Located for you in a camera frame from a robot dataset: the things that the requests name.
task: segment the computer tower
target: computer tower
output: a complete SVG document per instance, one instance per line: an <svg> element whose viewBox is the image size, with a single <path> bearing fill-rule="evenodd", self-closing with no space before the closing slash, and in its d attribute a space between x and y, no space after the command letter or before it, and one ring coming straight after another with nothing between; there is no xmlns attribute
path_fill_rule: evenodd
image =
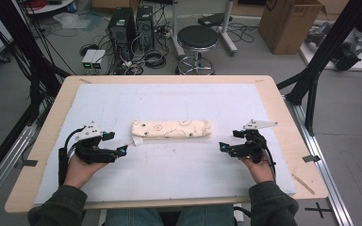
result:
<svg viewBox="0 0 362 226"><path fill-rule="evenodd" d="M122 57L132 59L137 46L135 41L133 43L137 37L137 30L132 8L115 8L107 30L112 42L121 49Z"/></svg>
<svg viewBox="0 0 362 226"><path fill-rule="evenodd" d="M137 30L140 47L147 50L155 47L154 10L151 6L139 6L137 11Z"/></svg>

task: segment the stool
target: stool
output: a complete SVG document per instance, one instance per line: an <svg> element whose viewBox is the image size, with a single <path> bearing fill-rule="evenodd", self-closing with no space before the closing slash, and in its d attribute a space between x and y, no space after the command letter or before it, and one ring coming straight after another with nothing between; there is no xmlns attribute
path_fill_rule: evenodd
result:
<svg viewBox="0 0 362 226"><path fill-rule="evenodd" d="M202 52L211 50L218 42L217 32L213 29L192 25L182 28L177 35L181 47L193 52L193 56L186 56L178 62L175 70L179 74L214 74L213 64L202 57Z"/></svg>

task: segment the hand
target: hand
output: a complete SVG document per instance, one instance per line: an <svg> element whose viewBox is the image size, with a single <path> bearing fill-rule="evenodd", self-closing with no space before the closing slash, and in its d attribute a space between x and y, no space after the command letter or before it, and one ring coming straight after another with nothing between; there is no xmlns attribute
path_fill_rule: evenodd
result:
<svg viewBox="0 0 362 226"><path fill-rule="evenodd" d="M243 157L239 160L248 167L257 184L274 181L272 168L270 167L265 154L262 154L261 161L259 163L254 163L254 161L248 157Z"/></svg>
<svg viewBox="0 0 362 226"><path fill-rule="evenodd" d="M95 172L103 168L107 163L86 163L74 154L69 161L64 186L81 188Z"/></svg>

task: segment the person's left hand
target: person's left hand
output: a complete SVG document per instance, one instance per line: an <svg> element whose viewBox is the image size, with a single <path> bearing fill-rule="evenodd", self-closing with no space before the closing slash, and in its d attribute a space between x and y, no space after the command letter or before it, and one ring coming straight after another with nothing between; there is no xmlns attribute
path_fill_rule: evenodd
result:
<svg viewBox="0 0 362 226"><path fill-rule="evenodd" d="M86 163L74 154L69 161L64 186L75 186L81 188L93 174L103 168L107 163Z"/></svg>

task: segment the wooden table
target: wooden table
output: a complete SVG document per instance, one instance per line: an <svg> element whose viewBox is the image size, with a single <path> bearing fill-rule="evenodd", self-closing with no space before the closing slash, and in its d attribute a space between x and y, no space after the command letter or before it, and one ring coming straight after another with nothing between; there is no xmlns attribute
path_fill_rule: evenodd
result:
<svg viewBox="0 0 362 226"><path fill-rule="evenodd" d="M292 197L302 199L322 199L328 196L327 188L313 162L305 163L302 157L309 155L304 141L293 118L281 97L274 81L267 75L222 75L222 76L71 76L68 77L52 106L28 159L38 160L36 167L24 167L10 196L5 209L9 213L27 212L34 206L42 180L44 166L56 144L58 133L73 104L78 87L81 84L255 84L269 121L278 121L273 127L279 147L287 162L297 193ZM86 209L107 209L144 206L182 206L188 204L241 203L249 197L222 199L166 200L153 202L104 202L87 203Z"/></svg>

